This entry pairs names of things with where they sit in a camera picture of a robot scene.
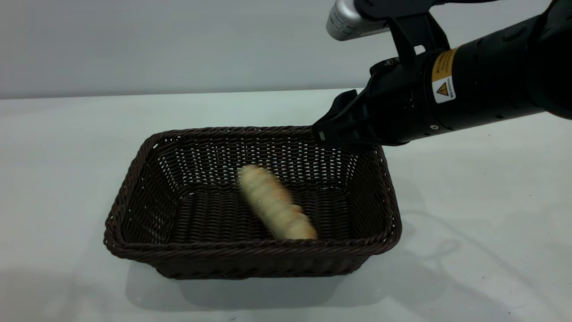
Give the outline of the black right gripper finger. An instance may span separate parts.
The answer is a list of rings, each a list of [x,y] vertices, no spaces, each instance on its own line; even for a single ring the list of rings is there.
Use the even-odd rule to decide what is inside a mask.
[[[326,145],[380,144],[380,138],[364,118],[323,117],[312,124],[312,133],[319,143]]]
[[[349,123],[370,123],[374,120],[373,106],[373,97],[365,90],[360,93],[355,89],[349,90],[334,98],[328,119]]]

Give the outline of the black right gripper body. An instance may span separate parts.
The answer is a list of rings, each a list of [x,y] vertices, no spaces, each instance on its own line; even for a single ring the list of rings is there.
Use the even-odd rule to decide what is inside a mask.
[[[370,68],[370,80],[357,103],[361,142],[403,145],[433,135],[427,124],[424,73],[424,67],[409,69],[398,57]]]

